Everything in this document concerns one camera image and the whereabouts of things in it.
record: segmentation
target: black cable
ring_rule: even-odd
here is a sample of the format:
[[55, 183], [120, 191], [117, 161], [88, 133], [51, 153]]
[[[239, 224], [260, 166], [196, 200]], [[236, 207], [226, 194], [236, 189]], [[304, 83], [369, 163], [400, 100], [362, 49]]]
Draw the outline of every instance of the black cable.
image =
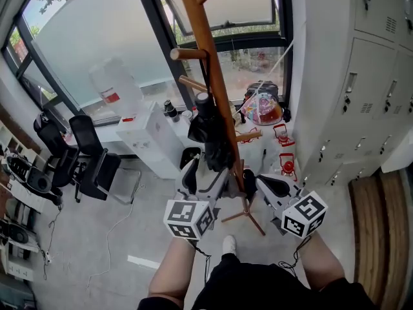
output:
[[284, 261], [279, 261], [278, 262], [278, 266], [282, 269], [287, 269], [287, 270], [291, 270], [291, 273], [293, 276], [297, 277], [296, 271], [294, 270], [294, 268], [296, 267], [299, 257], [298, 257], [298, 251], [303, 248], [309, 241], [311, 240], [311, 235], [306, 236], [306, 238], [298, 245], [296, 251], [294, 251], [293, 257], [295, 262], [293, 264], [289, 264], [287, 262]]
[[200, 254], [205, 256], [205, 272], [204, 272], [204, 283], [207, 284], [209, 267], [210, 267], [210, 259], [212, 255], [205, 254], [201, 249], [196, 246], [196, 241], [188, 240], [189, 244]]
[[53, 224], [52, 235], [50, 236], [49, 248], [47, 249], [47, 252], [45, 252], [43, 249], [40, 249], [41, 256], [43, 257], [43, 279], [45, 279], [45, 280], [47, 280], [46, 266], [49, 266], [49, 262], [48, 262], [48, 260], [46, 259], [46, 254], [49, 253], [50, 248], [52, 247], [54, 227], [55, 227], [55, 225], [56, 225], [57, 217], [59, 217], [60, 213], [62, 212], [62, 206], [61, 206], [61, 205], [58, 206], [57, 208], [59, 209], [59, 212], [57, 213], [57, 215], [56, 215], [56, 217], [54, 218], [54, 220], [52, 220], [52, 221], [48, 224], [49, 228], [51, 228], [51, 227], [52, 227], [52, 224]]

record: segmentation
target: person's arm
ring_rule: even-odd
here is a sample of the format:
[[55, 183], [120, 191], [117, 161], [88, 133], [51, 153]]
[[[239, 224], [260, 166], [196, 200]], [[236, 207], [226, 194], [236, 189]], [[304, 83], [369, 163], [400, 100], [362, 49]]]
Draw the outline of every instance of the person's arm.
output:
[[149, 296], [167, 298], [183, 309], [194, 258], [195, 249], [189, 242], [173, 238], [149, 285]]
[[301, 263], [311, 289], [321, 290], [330, 282], [344, 278], [339, 260], [321, 239], [318, 232], [300, 250]]

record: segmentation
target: chair armrest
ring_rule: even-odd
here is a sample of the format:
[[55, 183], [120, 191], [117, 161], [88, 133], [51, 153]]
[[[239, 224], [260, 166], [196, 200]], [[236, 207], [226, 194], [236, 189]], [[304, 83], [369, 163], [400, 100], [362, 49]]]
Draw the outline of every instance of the chair armrest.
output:
[[53, 155], [50, 155], [49, 158], [46, 160], [45, 166], [43, 167], [42, 172], [46, 173], [48, 170], [55, 171], [55, 168], [50, 165], [50, 162], [54, 159]]
[[77, 163], [77, 159], [78, 159], [79, 155], [80, 155], [80, 149], [78, 149], [78, 150], [76, 151], [75, 157], [72, 159], [72, 162], [71, 162], [71, 164], [70, 164], [70, 166], [69, 166], [69, 171], [72, 171], [73, 166]]
[[99, 174], [99, 171], [101, 170], [103, 161], [105, 160], [106, 154], [108, 154], [108, 149], [105, 148], [103, 149], [103, 153], [101, 155], [101, 157], [99, 158], [99, 161], [97, 162], [95, 171], [93, 172], [93, 176], [92, 176], [92, 183], [97, 187], [97, 175]]
[[67, 154], [69, 153], [69, 150], [66, 149], [65, 152], [63, 153], [62, 158], [59, 160], [59, 166], [62, 167], [63, 164], [65, 163], [66, 159], [67, 159]]

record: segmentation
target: wooden coat rack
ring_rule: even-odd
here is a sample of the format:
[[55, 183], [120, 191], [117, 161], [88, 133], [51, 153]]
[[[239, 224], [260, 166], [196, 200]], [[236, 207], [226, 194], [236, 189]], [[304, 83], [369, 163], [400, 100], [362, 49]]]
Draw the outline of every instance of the wooden coat rack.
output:
[[[228, 139], [231, 144], [231, 149], [235, 157], [234, 166], [232, 167], [235, 173], [239, 190], [244, 191], [244, 179], [243, 179], [243, 161], [239, 158], [238, 151], [238, 141], [248, 140], [257, 137], [257, 132], [251, 132], [250, 134], [243, 134], [236, 137], [234, 122], [232, 119], [232, 113], [230, 105], [228, 102], [227, 90], [225, 88], [224, 77], [222, 75], [221, 66], [219, 64], [217, 51], [215, 48], [214, 39], [212, 38], [212, 33], [210, 31], [210, 26], [208, 23], [207, 15], [203, 4], [207, 0], [182, 0], [185, 6], [185, 10], [188, 14], [192, 30], [194, 31], [194, 36], [198, 49], [182, 49], [175, 48], [171, 51], [170, 56], [173, 60], [182, 59], [201, 59], [203, 61], [204, 67], [207, 68], [206, 58], [207, 53], [209, 55], [209, 73], [210, 74], [210, 88], [212, 95], [214, 96], [219, 113], [222, 115], [225, 126], [227, 129]], [[188, 77], [181, 76], [179, 82], [186, 84], [189, 87], [196, 88], [200, 91], [205, 91], [206, 87]], [[258, 225], [254, 217], [251, 215], [250, 208], [251, 204], [248, 204], [246, 198], [242, 198], [243, 211], [235, 214], [231, 217], [225, 218], [222, 222], [227, 222], [233, 220], [234, 218], [240, 216], [247, 216], [251, 219], [252, 223], [257, 227], [260, 233], [264, 236], [265, 232]]]

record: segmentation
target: electric cord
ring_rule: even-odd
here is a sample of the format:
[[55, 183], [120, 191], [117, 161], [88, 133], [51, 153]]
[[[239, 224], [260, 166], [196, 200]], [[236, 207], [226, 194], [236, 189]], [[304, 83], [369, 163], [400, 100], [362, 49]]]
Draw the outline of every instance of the electric cord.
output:
[[[138, 192], [138, 190], [139, 190], [139, 189], [144, 189], [144, 188], [145, 188], [145, 185], [139, 185], [139, 187], [138, 187], [138, 188], [136, 189], [136, 191], [135, 191], [134, 198], [135, 198], [135, 195], [136, 195], [136, 193]], [[87, 284], [87, 286], [86, 286], [86, 289], [89, 288], [90, 279], [92, 279], [93, 276], [101, 276], [102, 274], [105, 274], [105, 273], [107, 273], [107, 272], [109, 272], [109, 271], [111, 270], [111, 268], [112, 268], [112, 259], [111, 259], [111, 257], [110, 257], [109, 234], [114, 230], [114, 228], [115, 228], [116, 226], [118, 226], [121, 222], [123, 222], [125, 219], [127, 219], [127, 218], [132, 214], [132, 211], [134, 210], [134, 204], [135, 204], [135, 201], [132, 202], [132, 204], [131, 204], [131, 206], [130, 206], [130, 211], [129, 211], [128, 215], [125, 216], [124, 218], [122, 218], [121, 220], [119, 220], [115, 225], [113, 225], [112, 228], [111, 228], [111, 229], [107, 232], [107, 234], [106, 234], [106, 246], [107, 246], [107, 248], [108, 248], [108, 254], [109, 254], [109, 269], [107, 269], [106, 271], [100, 272], [100, 273], [91, 274], [91, 275], [89, 276], [89, 280], [88, 280], [88, 284]]]
[[49, 228], [51, 228], [52, 225], [53, 225], [53, 228], [52, 228], [52, 234], [50, 235], [50, 243], [49, 243], [49, 247], [48, 247], [48, 249], [47, 249], [47, 252], [45, 252], [43, 249], [40, 249], [41, 256], [43, 257], [43, 279], [45, 279], [45, 280], [47, 280], [46, 266], [49, 266], [49, 261], [48, 261], [48, 259], [47, 259], [47, 257], [46, 257], [46, 254], [49, 254], [50, 248], [52, 247], [53, 233], [54, 233], [54, 228], [55, 228], [55, 226], [56, 226], [56, 220], [57, 220], [57, 217], [59, 217], [60, 213], [62, 212], [62, 206], [61, 206], [61, 205], [58, 206], [57, 208], [59, 209], [59, 212], [57, 213], [57, 215], [56, 215], [56, 217], [54, 218], [54, 220], [52, 220], [52, 221], [48, 224]]
[[284, 261], [279, 261], [278, 262], [278, 266], [282, 269], [286, 269], [286, 270], [290, 270], [292, 275], [295, 276], [297, 279], [297, 274], [296, 271], [294, 270], [294, 268], [296, 267], [298, 260], [299, 260], [299, 255], [298, 255], [298, 251], [303, 248], [309, 241], [311, 240], [311, 235], [306, 236], [306, 238], [298, 245], [296, 251], [294, 251], [293, 257], [295, 262], [293, 264], [289, 264], [287, 262]]
[[189, 244], [200, 254], [202, 254], [203, 256], [205, 256], [205, 272], [204, 272], [204, 283], [205, 285], [207, 284], [207, 280], [208, 280], [208, 273], [209, 273], [209, 267], [210, 267], [210, 259], [212, 257], [212, 255], [208, 255], [205, 254], [201, 249], [199, 249], [196, 246], [196, 241], [195, 240], [187, 240], [189, 242]]

